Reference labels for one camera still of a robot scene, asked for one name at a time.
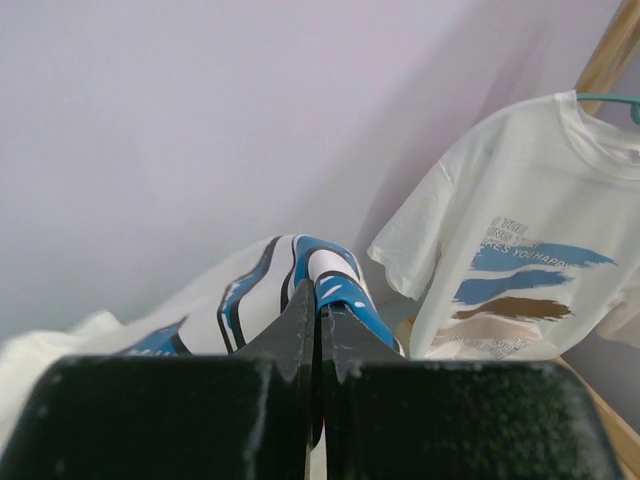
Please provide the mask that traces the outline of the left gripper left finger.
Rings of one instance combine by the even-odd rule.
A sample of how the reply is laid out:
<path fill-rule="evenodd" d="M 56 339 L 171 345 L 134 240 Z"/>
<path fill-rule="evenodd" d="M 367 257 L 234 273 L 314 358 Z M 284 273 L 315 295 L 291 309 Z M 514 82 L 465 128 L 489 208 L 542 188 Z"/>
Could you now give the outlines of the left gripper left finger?
<path fill-rule="evenodd" d="M 315 295 L 230 356 L 71 356 L 36 382 L 5 479 L 305 479 Z"/>

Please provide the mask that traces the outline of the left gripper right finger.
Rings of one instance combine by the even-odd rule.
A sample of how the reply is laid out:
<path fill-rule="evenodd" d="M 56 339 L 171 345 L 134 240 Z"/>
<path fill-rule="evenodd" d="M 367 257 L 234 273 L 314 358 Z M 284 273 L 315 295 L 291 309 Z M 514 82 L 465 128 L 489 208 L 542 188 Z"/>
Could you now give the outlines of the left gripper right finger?
<path fill-rule="evenodd" d="M 578 377 L 556 362 L 410 361 L 348 308 L 320 314 L 332 479 L 621 479 Z"/>

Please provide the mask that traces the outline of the white flower print t-shirt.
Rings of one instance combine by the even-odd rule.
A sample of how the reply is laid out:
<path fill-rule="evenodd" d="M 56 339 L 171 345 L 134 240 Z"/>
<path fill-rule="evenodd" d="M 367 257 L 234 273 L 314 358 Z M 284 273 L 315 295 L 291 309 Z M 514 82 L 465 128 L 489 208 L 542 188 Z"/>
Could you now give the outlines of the white flower print t-shirt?
<path fill-rule="evenodd" d="M 128 325 L 97 311 L 65 332 L 32 330 L 1 344 L 1 436 L 10 436 L 37 379 L 67 355 L 225 355 L 261 334 L 312 282 L 316 307 L 344 304 L 384 344 L 402 347 L 379 316 L 347 249 L 309 235 L 267 238 L 212 267 Z"/>

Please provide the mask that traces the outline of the white brush-stroke print t-shirt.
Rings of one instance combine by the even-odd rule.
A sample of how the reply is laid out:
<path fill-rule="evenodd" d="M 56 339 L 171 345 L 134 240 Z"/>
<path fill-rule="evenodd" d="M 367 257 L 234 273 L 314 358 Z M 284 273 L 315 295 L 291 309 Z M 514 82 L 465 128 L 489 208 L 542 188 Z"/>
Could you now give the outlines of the white brush-stroke print t-shirt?
<path fill-rule="evenodd" d="M 372 241 L 419 302 L 417 360 L 547 360 L 639 343 L 639 134 L 574 92 L 506 107 L 429 170 Z"/>

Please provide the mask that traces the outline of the teal hanger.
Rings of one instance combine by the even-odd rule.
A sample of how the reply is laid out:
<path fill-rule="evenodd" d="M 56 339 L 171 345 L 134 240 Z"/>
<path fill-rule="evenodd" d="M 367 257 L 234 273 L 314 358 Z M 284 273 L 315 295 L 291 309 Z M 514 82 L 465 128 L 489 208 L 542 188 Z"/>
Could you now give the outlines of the teal hanger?
<path fill-rule="evenodd" d="M 631 120 L 636 125 L 640 124 L 640 100 L 638 97 L 615 95 L 615 94 L 593 94 L 593 93 L 578 93 L 576 97 L 579 101 L 626 104 L 630 108 L 629 115 Z"/>

